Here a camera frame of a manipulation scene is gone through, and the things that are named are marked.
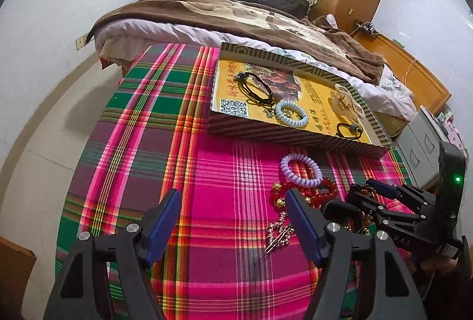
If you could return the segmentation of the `right hand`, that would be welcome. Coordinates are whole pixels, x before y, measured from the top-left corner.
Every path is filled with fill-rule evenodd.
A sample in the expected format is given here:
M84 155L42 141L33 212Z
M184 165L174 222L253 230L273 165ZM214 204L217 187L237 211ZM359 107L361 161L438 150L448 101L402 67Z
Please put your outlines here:
M410 255L406 259L406 264L409 271L414 274L418 270L421 271L421 274L430 276L433 272L438 272L441 275L447 274L457 265L462 262L460 270L466 273L467 279L472 278L472 247L470 246L465 254L459 256L458 259L449 259L442 255L436 254L430 259L423 261L418 261L417 258L413 255Z

